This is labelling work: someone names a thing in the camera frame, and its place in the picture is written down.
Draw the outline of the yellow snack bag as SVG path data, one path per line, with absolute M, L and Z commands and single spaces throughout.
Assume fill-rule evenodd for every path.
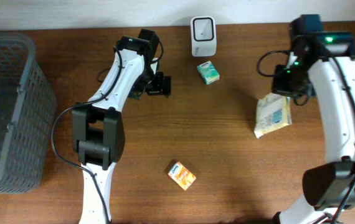
M 269 93 L 257 102 L 254 134 L 257 139 L 292 124 L 290 97 Z

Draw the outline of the green tissue pack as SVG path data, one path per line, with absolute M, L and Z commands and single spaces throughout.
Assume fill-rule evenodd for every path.
M 206 85 L 210 85 L 220 79 L 220 75 L 211 61 L 198 65 L 197 71 Z

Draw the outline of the orange tissue pack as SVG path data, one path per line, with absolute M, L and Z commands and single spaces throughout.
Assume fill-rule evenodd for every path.
M 187 190 L 196 180 L 196 176 L 180 162 L 176 162 L 172 166 L 168 176 L 183 190 Z

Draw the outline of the grey plastic basket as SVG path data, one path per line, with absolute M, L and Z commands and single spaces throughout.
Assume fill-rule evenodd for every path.
M 0 194 L 40 184 L 57 101 L 27 35 L 0 32 Z

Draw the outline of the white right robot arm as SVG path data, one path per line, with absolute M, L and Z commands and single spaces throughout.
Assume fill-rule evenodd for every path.
M 274 223 L 336 223 L 355 207 L 355 43 L 349 32 L 323 28 L 320 16 L 290 23 L 290 50 L 277 65 L 272 92 L 316 97 L 323 123 L 325 163 L 303 174 L 301 197 Z

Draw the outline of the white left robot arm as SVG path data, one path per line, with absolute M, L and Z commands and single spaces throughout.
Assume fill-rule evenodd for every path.
M 113 171 L 125 147 L 122 110 L 128 98 L 171 95 L 171 77 L 159 71 L 157 50 L 164 49 L 153 30 L 124 35 L 113 47 L 115 59 L 100 88 L 84 103 L 65 109 L 72 114 L 72 147 L 78 162 L 63 159 L 83 172 L 80 223 L 111 223 Z

